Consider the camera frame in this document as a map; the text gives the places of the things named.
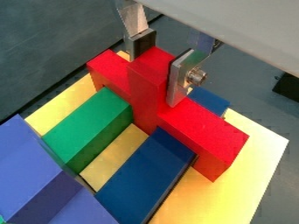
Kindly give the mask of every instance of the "wooden block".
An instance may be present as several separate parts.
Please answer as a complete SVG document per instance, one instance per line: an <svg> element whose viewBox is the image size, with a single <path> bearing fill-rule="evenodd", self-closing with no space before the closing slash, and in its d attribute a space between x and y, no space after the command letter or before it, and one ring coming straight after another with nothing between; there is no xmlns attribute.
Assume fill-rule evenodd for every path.
<svg viewBox="0 0 299 224"><path fill-rule="evenodd" d="M174 56L152 47L127 67L135 125L151 135L165 99L167 67Z"/></svg>
<svg viewBox="0 0 299 224"><path fill-rule="evenodd" d="M129 124L111 145L81 171L80 176L96 192L132 156L147 137L148 135L133 124Z"/></svg>
<svg viewBox="0 0 299 224"><path fill-rule="evenodd" d="M159 117L159 126L200 155L195 170L215 181L230 168L248 135L188 98L175 108L164 105Z"/></svg>
<svg viewBox="0 0 299 224"><path fill-rule="evenodd" d="M41 139L79 174L132 121L131 106L103 87Z"/></svg>
<svg viewBox="0 0 299 224"><path fill-rule="evenodd" d="M95 196L119 223L148 222L194 156L163 130L147 138Z"/></svg>
<svg viewBox="0 0 299 224"><path fill-rule="evenodd" d="M96 89L87 74L68 87L49 102L47 102L24 120L37 133L44 134L71 114L71 112L96 93Z"/></svg>
<svg viewBox="0 0 299 224"><path fill-rule="evenodd" d="M226 120L250 135L232 166L215 183L190 168L151 224L250 223L288 141L231 109Z"/></svg>
<svg viewBox="0 0 299 224"><path fill-rule="evenodd" d="M9 223L48 223L81 189L36 137L19 115L0 126L0 211Z"/></svg>
<svg viewBox="0 0 299 224"><path fill-rule="evenodd" d="M87 63L96 90L99 91L105 86L129 102L131 91L127 79L127 65L128 61L111 50L104 51Z"/></svg>
<svg viewBox="0 0 299 224"><path fill-rule="evenodd" d="M109 61L108 58L113 60L113 57L111 52L105 61ZM159 124L200 155L194 167L215 181L231 166L248 136L190 98L175 108L165 105L167 74L172 59L170 53L152 47L127 66L135 125L151 135Z"/></svg>
<svg viewBox="0 0 299 224"><path fill-rule="evenodd" d="M203 87L195 87L188 98L198 102L211 113L222 117L230 107L230 102Z"/></svg>
<svg viewBox="0 0 299 224"><path fill-rule="evenodd" d="M65 223L117 224L105 208L99 204L85 189L79 191L49 222L49 224Z"/></svg>

